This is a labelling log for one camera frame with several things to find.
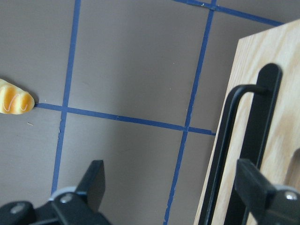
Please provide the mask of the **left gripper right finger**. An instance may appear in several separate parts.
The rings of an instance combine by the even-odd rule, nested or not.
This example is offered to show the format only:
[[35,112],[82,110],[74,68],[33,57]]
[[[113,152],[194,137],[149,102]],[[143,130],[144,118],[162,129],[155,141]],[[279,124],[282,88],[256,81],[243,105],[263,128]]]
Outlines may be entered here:
[[300,223],[300,193],[270,183],[250,160],[237,160],[234,189],[258,225]]

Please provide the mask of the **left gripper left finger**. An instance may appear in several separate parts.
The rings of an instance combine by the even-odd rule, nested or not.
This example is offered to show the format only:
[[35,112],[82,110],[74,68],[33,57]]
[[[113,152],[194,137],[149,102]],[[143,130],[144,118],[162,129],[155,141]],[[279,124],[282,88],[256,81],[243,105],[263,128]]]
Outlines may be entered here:
[[9,202],[0,208],[2,225],[108,225],[98,211],[105,193],[105,169],[102,160],[91,162],[73,191],[54,194],[41,207],[28,201]]

